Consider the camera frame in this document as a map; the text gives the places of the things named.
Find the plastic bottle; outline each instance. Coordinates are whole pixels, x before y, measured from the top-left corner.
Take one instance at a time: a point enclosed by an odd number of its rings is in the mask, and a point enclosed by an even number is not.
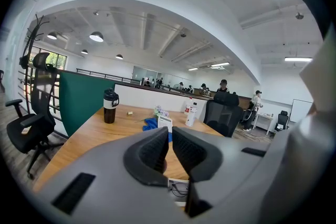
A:
[[[189,100],[187,101],[187,105],[185,106],[184,114],[186,114],[186,115],[189,114],[189,110],[190,110],[192,104],[193,104],[193,98],[189,97]]]
[[[194,125],[194,121],[196,118],[196,112],[197,112],[197,103],[193,103],[189,109],[189,113],[188,113],[188,117],[185,122],[185,125],[189,127],[192,127]]]

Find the white table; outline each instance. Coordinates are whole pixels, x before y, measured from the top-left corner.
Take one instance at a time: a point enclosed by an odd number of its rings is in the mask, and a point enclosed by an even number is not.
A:
[[[257,113],[256,120],[254,121],[253,129],[256,127],[259,117],[263,117],[263,118],[266,118],[266,119],[269,120],[269,125],[268,125],[268,129],[267,129],[267,133],[266,133],[266,135],[268,135],[269,129],[271,128],[271,123],[272,123],[273,117]]]

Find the black pants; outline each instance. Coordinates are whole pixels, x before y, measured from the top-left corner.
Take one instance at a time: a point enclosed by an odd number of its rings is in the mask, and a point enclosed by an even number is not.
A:
[[[250,129],[251,128],[252,121],[254,120],[254,117],[256,116],[256,114],[257,114],[257,111],[253,110],[252,114],[251,114],[251,117],[244,124],[244,129]]]

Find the desk divider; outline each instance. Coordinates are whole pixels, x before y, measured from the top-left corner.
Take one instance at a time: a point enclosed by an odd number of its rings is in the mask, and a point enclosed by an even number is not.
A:
[[[80,74],[61,72],[59,108],[68,136],[80,128],[103,106],[103,93],[114,89],[114,81]]]

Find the security camera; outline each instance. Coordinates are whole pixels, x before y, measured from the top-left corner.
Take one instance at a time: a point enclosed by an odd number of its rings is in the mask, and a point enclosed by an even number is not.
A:
[[[302,20],[303,17],[304,17],[304,15],[303,15],[302,13],[300,13],[300,12],[296,12],[296,14],[295,14],[295,18],[296,18],[297,20]]]

